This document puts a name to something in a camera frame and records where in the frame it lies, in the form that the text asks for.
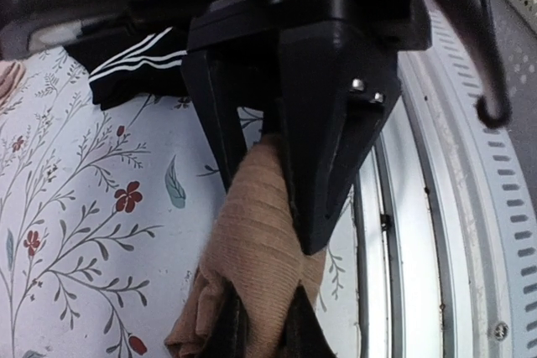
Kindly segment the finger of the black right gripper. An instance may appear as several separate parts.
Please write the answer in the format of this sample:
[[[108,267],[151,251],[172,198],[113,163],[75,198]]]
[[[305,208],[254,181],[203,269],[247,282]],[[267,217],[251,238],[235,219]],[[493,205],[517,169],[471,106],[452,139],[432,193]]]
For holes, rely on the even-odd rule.
[[[185,56],[181,74],[228,189],[247,152],[238,109],[261,111],[262,133],[277,132],[275,79],[261,65],[226,60],[210,50]]]
[[[313,255],[399,99],[398,56],[348,24],[310,24],[280,34],[279,74],[291,211]]]

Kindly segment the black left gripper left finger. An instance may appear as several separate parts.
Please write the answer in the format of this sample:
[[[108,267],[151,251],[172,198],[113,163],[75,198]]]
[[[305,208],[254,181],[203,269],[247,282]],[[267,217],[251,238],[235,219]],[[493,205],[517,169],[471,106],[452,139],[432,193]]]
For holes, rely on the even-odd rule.
[[[246,356],[248,315],[233,286],[227,286],[224,301],[209,337],[209,356]]]

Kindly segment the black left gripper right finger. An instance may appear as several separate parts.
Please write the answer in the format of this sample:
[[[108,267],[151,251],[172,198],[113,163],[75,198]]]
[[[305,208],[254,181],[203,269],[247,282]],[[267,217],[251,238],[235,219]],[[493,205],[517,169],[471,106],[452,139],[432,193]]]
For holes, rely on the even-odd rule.
[[[300,285],[289,306],[280,356],[290,358],[335,358],[326,341],[305,288]]]

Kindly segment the brown ribbed sock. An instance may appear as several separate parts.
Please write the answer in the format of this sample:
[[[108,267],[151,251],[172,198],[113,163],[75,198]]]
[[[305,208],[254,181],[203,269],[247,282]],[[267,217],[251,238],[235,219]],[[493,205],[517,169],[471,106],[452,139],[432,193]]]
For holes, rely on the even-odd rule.
[[[279,154],[282,142],[265,135],[240,163],[212,227],[190,295],[165,340],[174,357],[194,357],[208,341],[231,284],[247,314],[248,357],[275,357],[295,290],[312,304],[326,253],[306,256],[293,227]]]

